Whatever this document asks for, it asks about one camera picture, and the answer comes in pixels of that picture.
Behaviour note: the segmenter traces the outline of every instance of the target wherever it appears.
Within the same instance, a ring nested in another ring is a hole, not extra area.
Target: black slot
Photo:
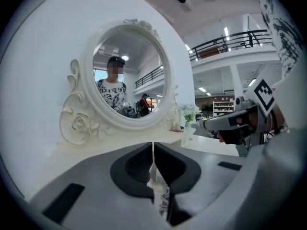
[[[124,193],[133,197],[149,198],[153,202],[154,191],[147,186],[152,164],[153,144],[148,142],[114,161],[110,176]]]
[[[84,188],[82,185],[70,184],[43,211],[43,215],[57,224],[61,224]]]
[[[242,165],[235,164],[235,163],[228,163],[228,162],[220,162],[218,165],[234,170],[234,171],[239,171],[242,167]]]

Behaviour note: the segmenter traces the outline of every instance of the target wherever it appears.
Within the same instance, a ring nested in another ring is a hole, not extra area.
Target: railing
[[[144,85],[145,83],[154,80],[155,78],[161,76],[164,74],[164,70],[163,70],[163,66],[160,65],[158,68],[156,68],[155,70],[151,71],[150,73],[146,74],[144,77],[142,77],[141,79],[137,80],[135,82],[135,88],[138,88],[142,85]]]
[[[241,48],[259,47],[263,45],[271,45],[272,38],[267,30],[247,31],[242,33],[222,36],[198,45],[189,50],[190,61],[203,59],[224,52],[238,50]],[[159,66],[152,72],[146,74],[135,82],[135,88],[164,74],[162,66]]]

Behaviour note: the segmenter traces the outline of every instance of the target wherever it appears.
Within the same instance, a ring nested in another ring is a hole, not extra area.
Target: window
[[[157,99],[154,99],[154,98],[147,98],[146,101],[149,105],[153,105],[154,107],[157,107],[158,104],[160,103],[160,100],[157,100]],[[149,107],[148,109],[149,109],[149,112],[153,111],[153,109],[151,107]]]
[[[107,71],[106,70],[94,69],[93,73],[94,73],[95,82],[97,82],[101,79],[107,78]],[[118,75],[118,81],[120,81],[120,82],[124,81],[124,74]]]

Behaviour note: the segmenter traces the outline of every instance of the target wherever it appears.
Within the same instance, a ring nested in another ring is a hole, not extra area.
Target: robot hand
[[[267,116],[275,103],[270,87],[259,78],[244,96],[236,98],[233,113],[201,120],[200,126],[206,130],[217,130],[221,142],[244,145],[249,149],[251,145],[264,142],[263,133],[268,130]]]

